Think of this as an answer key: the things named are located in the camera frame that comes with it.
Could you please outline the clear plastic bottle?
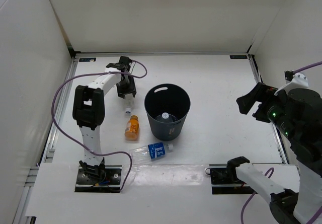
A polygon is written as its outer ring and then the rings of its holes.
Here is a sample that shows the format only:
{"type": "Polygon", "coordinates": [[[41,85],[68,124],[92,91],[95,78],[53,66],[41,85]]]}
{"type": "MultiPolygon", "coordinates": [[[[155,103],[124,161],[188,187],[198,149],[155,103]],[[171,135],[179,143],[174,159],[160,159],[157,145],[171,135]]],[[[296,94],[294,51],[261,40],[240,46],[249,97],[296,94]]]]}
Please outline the clear plastic bottle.
{"type": "Polygon", "coordinates": [[[134,107],[134,97],[132,94],[126,95],[124,100],[124,110],[126,114],[131,114],[134,107]]]}

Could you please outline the orange juice bottle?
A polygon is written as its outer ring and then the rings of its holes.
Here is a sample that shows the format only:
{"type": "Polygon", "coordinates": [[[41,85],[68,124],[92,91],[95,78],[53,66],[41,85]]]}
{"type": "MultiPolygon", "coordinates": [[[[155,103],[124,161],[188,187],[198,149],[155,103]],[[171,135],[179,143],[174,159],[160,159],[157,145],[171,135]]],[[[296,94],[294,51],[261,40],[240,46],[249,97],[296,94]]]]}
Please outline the orange juice bottle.
{"type": "Polygon", "coordinates": [[[126,140],[137,140],[139,135],[139,121],[136,115],[132,115],[126,124],[124,136],[126,140]]]}

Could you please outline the dark grey plastic bin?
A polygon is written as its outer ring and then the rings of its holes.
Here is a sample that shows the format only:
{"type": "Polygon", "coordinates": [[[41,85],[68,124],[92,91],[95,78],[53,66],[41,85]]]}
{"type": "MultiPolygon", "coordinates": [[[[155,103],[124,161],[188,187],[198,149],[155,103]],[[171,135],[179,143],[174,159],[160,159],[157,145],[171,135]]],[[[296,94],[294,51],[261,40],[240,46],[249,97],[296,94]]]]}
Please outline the dark grey plastic bin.
{"type": "Polygon", "coordinates": [[[177,138],[191,107],[187,92],[174,84],[161,84],[148,91],[144,99],[152,134],[159,140],[177,138]]]}

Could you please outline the green label plastic bottle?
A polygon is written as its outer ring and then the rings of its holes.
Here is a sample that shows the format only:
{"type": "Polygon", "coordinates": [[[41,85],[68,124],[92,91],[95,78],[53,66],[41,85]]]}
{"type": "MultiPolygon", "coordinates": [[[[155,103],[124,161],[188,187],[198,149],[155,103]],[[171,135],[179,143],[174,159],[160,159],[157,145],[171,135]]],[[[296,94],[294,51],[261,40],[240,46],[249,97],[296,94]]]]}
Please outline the green label plastic bottle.
{"type": "Polygon", "coordinates": [[[164,112],[161,115],[156,117],[156,121],[163,122],[163,123],[172,123],[172,122],[176,122],[177,120],[178,120],[177,117],[167,112],[164,112]]]}

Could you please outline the blue label plastic bottle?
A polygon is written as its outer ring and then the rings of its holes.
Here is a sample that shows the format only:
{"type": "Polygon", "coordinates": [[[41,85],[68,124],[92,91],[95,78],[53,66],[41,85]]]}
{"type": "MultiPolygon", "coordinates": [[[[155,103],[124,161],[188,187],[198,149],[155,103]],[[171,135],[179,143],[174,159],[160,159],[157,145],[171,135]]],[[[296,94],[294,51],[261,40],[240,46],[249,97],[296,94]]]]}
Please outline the blue label plastic bottle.
{"type": "Polygon", "coordinates": [[[173,151],[172,143],[152,143],[129,151],[133,163],[136,165],[148,164],[164,158],[173,151]]]}

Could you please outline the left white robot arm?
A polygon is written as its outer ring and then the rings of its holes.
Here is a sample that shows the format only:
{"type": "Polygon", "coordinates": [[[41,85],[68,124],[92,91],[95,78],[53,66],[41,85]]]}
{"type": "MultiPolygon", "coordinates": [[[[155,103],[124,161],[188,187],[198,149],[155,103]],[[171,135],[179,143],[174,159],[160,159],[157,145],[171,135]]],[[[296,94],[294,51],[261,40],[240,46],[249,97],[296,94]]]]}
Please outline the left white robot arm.
{"type": "Polygon", "coordinates": [[[84,174],[94,183],[106,178],[105,161],[101,156],[100,125],[105,118],[105,95],[117,88],[118,97],[125,100],[125,112],[130,114],[136,95],[134,77],[130,75],[133,60],[121,57],[118,63],[106,66],[105,74],[86,86],[75,89],[72,116],[82,133],[83,145],[87,148],[80,166],[84,174]]]}

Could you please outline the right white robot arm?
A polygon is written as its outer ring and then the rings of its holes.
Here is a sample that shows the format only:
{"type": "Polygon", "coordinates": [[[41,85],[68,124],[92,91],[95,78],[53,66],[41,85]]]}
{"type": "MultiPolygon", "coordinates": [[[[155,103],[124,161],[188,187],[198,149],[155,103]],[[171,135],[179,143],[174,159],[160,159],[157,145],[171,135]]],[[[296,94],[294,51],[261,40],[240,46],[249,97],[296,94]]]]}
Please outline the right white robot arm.
{"type": "Polygon", "coordinates": [[[321,223],[321,96],[304,88],[277,89],[263,83],[236,100],[241,114],[258,102],[253,117],[271,123],[289,143],[288,163],[299,171],[297,192],[275,183],[246,157],[227,162],[230,183],[248,184],[269,205],[277,223],[321,223]]]}

